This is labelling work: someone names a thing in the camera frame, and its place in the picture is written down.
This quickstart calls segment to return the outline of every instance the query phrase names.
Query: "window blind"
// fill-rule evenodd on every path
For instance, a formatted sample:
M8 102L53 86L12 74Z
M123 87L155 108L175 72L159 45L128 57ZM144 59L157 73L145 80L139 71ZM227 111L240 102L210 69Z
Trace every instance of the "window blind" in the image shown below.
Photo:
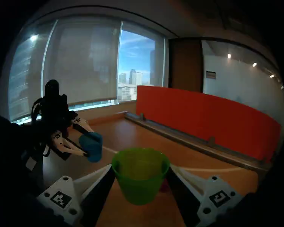
M43 84L57 80L69 104L116 99L120 25L103 17L59 19L48 45Z
M46 42L53 24L48 23L23 35L9 73L8 108L11 121L29 115L40 98L40 73Z

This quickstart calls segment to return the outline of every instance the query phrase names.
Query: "building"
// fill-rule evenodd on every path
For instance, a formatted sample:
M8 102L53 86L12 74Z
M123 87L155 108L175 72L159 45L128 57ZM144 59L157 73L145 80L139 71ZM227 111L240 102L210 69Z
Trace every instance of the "building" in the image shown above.
M118 85L118 101L131 101L137 99L137 86L135 84Z
M126 84L126 73L121 73L119 75L119 83Z
M142 77L142 72L136 72L136 70L132 69L130 71L130 84L142 85Z
M136 85L142 85L142 77L143 73L142 72L136 72Z
M157 85L155 73L154 73L154 50L150 52L150 84Z
M130 71L130 84L136 84L136 71L134 69Z

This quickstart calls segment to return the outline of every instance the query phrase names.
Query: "ceiling light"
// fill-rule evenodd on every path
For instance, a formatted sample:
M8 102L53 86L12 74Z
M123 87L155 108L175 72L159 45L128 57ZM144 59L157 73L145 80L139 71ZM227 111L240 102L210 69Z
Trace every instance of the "ceiling light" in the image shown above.
M33 35L33 36L30 37L30 40L32 42L34 42L34 41L36 41L37 37L38 37L38 35Z

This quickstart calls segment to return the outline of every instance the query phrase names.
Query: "skyscraper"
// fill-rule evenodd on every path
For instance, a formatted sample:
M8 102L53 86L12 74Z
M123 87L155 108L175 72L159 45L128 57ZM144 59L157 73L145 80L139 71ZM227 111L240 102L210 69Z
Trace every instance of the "skyscraper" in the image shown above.
M150 52L150 84L157 86L157 81L154 74L154 50Z
M130 71L130 84L136 84L136 71L134 69Z
M119 75L119 83L126 84L126 73L121 73Z
M143 77L142 72L136 72L136 84L137 85L142 85L142 77Z

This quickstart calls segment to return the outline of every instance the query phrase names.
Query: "orange partition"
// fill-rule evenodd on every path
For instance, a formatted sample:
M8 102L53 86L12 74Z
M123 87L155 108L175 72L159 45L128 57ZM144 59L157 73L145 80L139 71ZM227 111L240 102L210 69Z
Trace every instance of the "orange partition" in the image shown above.
M136 113L258 160L270 160L281 126L268 115L232 100L186 90L138 86Z

